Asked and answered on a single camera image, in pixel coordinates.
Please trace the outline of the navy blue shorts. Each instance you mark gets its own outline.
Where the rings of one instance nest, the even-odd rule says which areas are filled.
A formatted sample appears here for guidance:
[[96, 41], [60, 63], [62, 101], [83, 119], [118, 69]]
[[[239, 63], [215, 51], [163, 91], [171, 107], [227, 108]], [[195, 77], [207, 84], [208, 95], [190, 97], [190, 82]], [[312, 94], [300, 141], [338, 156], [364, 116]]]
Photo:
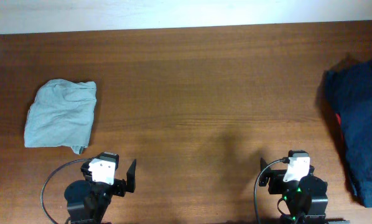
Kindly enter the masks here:
[[372, 208], [372, 60], [327, 71], [325, 99], [342, 121], [345, 160], [354, 194]]

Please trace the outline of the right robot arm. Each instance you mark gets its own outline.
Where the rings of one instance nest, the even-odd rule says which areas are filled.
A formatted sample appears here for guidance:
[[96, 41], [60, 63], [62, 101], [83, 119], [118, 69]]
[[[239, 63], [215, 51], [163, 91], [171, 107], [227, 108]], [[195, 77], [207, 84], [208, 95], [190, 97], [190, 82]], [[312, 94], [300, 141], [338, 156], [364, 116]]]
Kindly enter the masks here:
[[289, 151], [288, 156], [267, 163], [260, 159], [260, 173], [254, 184], [268, 187], [271, 195], [280, 195], [289, 213], [281, 209], [280, 223], [325, 223], [328, 184], [314, 176], [314, 166], [306, 151]]

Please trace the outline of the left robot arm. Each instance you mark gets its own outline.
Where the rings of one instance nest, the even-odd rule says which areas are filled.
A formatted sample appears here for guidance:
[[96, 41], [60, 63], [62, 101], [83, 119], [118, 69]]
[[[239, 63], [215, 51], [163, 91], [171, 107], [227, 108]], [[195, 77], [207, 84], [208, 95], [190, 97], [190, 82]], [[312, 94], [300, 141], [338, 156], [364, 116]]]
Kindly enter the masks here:
[[135, 191], [136, 164], [133, 160], [124, 180], [115, 178], [117, 154], [102, 152], [87, 159], [80, 168], [84, 179], [71, 183], [64, 192], [70, 223], [101, 223], [112, 197], [124, 197]]

